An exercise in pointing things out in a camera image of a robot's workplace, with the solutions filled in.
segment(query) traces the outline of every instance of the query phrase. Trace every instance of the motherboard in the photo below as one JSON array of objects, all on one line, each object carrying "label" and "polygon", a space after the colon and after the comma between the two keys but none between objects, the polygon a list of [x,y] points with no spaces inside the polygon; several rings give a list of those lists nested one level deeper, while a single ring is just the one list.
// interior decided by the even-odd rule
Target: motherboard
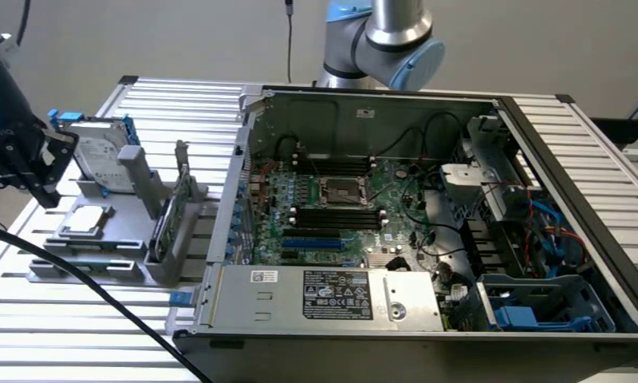
[{"label": "motherboard", "polygon": [[253,263],[433,270],[424,185],[413,182],[423,168],[392,160],[304,162],[263,160],[253,168]]}]

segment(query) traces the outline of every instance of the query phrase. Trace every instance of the power supply label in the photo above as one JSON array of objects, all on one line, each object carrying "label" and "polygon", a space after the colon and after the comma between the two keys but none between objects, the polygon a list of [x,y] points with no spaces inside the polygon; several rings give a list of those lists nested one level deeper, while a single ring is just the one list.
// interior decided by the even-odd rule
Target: power supply label
[{"label": "power supply label", "polygon": [[303,289],[307,319],[373,320],[368,272],[307,270]]}]

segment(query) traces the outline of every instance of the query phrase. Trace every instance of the blue pcie slot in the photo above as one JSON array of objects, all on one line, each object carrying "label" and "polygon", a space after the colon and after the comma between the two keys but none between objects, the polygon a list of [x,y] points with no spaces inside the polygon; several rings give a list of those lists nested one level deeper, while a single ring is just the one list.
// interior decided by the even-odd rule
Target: blue pcie slot
[{"label": "blue pcie slot", "polygon": [[343,250],[345,243],[340,239],[284,239],[281,247],[304,250]]}]

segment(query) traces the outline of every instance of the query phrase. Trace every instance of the white wall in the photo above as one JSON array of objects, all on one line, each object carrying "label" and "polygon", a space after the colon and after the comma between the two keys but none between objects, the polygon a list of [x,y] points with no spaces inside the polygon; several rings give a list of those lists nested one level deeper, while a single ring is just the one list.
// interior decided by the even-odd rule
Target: white wall
[{"label": "white wall", "polygon": [[[319,73],[325,0],[296,0],[293,79]],[[431,88],[571,93],[623,116],[638,97],[638,0],[429,0],[448,57]],[[0,31],[21,0],[0,0]],[[13,69],[35,110],[96,111],[123,74],[284,81],[283,0],[35,0]]]}]

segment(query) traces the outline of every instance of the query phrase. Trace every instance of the slotted metal table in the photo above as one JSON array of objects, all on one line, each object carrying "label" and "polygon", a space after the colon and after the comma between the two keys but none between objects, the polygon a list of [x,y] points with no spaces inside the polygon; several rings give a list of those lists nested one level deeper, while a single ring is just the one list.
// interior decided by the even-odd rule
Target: slotted metal table
[{"label": "slotted metal table", "polygon": [[[240,128],[239,97],[244,86],[139,78],[135,83],[119,84],[97,114],[123,116],[128,113],[135,118],[149,165],[164,180],[177,178],[175,142],[189,142],[192,173],[199,182],[209,186],[209,193],[180,286],[199,283],[203,277]],[[575,104],[564,104],[555,96],[509,96],[515,97],[638,267],[638,171]],[[59,186],[60,206],[45,210],[32,200],[9,229],[12,233],[41,245],[80,192],[73,182],[79,175],[77,167],[71,166]],[[163,348],[85,286],[29,283],[25,275],[32,258],[0,243],[0,381],[196,381]],[[171,340],[164,328],[169,290],[125,286],[107,286],[107,289]],[[191,317],[192,310],[177,311],[180,321],[188,322]],[[638,369],[615,369],[587,380],[588,383],[617,381],[638,382]]]}]

